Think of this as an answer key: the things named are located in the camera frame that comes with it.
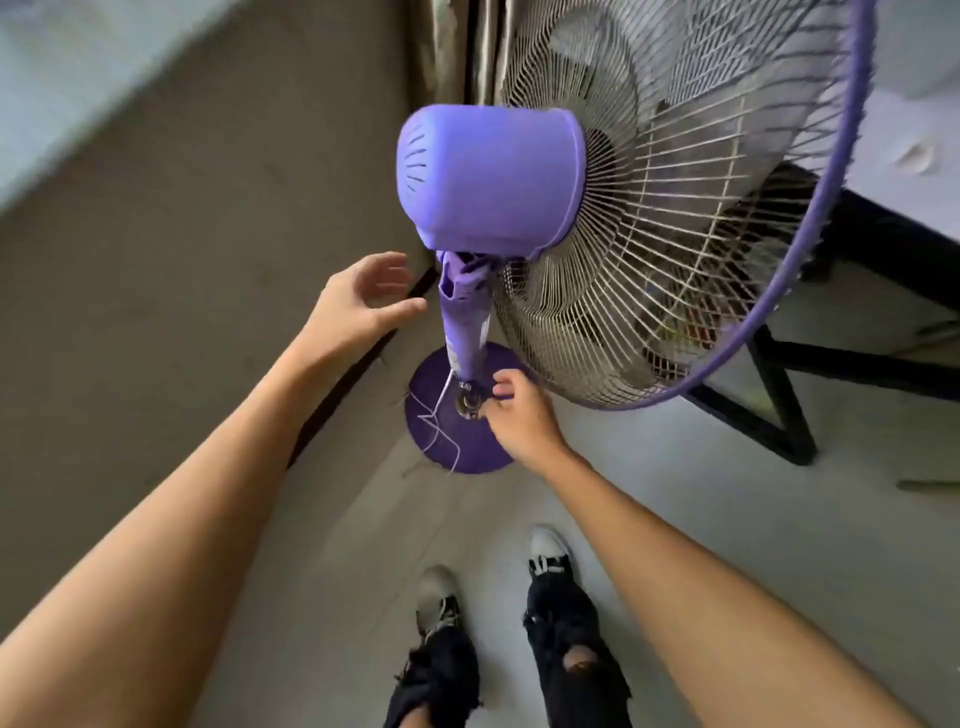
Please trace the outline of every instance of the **fan base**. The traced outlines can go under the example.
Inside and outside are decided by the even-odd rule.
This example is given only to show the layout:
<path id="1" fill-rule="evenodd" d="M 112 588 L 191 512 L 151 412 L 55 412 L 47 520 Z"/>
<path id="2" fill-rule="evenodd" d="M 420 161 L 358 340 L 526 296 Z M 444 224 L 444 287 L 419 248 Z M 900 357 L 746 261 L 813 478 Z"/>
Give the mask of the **fan base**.
<path id="1" fill-rule="evenodd" d="M 520 369 L 522 365 L 511 350 L 499 344 L 488 343 L 487 356 L 484 362 L 483 375 L 480 384 L 488 389 L 493 388 L 493 373 L 501 369 Z M 417 367 L 407 385 L 413 397 L 407 397 L 403 409 L 407 419 L 407 429 L 410 436 L 417 443 L 420 451 L 427 459 L 448 471 L 476 475 L 492 473 L 510 465 L 514 460 L 500 447 L 486 420 L 468 420 L 457 412 L 457 382 L 450 382 L 444 393 L 444 399 L 437 407 L 437 424 L 446 437 L 453 440 L 460 447 L 460 456 L 457 449 L 433 425 L 420 419 L 418 415 L 426 415 L 430 410 L 417 402 L 419 400 L 427 407 L 433 407 L 446 384 L 450 373 L 450 364 L 446 358 L 446 348 L 437 349 L 429 354 Z"/>

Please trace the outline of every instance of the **curtain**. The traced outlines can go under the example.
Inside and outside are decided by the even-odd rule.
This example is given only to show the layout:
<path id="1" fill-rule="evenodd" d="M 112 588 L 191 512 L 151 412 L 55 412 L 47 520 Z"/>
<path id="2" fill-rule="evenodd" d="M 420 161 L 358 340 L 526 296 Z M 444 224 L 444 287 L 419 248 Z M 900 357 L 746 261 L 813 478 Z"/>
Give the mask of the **curtain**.
<path id="1" fill-rule="evenodd" d="M 427 104 L 492 104 L 517 8 L 530 0 L 408 0 L 410 95 Z"/>

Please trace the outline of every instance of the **fan guard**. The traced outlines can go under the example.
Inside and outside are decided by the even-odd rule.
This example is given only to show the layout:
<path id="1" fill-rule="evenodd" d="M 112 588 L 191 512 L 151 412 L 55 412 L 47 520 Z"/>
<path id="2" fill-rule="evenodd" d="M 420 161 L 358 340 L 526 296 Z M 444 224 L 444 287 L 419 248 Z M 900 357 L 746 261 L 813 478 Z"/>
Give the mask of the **fan guard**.
<path id="1" fill-rule="evenodd" d="M 869 90 L 873 2 L 522 7 L 497 103 L 573 112 L 587 174 L 565 239 L 497 274 L 507 340 L 587 406 L 681 394 L 819 241 Z"/>

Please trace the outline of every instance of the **shoe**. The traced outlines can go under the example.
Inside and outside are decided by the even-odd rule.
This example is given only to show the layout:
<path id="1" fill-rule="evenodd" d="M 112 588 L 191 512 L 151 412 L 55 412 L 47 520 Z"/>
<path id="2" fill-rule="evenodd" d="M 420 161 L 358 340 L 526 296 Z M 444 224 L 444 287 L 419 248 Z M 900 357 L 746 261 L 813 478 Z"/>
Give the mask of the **shoe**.
<path id="1" fill-rule="evenodd" d="M 424 642 L 444 627 L 463 624 L 457 584 L 446 567 L 430 567 L 417 584 L 417 631 Z"/>
<path id="2" fill-rule="evenodd" d="M 573 578 L 570 549 L 563 537 L 548 525 L 535 525 L 530 531 L 530 576 L 563 573 Z"/>

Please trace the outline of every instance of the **jeans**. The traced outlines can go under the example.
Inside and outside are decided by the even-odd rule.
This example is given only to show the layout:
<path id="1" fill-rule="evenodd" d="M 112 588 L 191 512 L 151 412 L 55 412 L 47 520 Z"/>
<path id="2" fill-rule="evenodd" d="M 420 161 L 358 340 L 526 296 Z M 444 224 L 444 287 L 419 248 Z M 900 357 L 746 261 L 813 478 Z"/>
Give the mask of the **jeans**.
<path id="1" fill-rule="evenodd" d="M 593 602 L 568 575 L 549 572 L 534 579 L 523 626 L 550 728 L 630 728 L 630 688 L 600 637 Z M 589 648 L 597 661 L 567 670 L 564 655 L 577 644 Z M 410 653 L 384 728 L 397 728 L 421 705 L 428 706 L 433 728 L 464 728 L 479 704 L 480 670 L 473 643 L 462 627 L 444 627 Z"/>

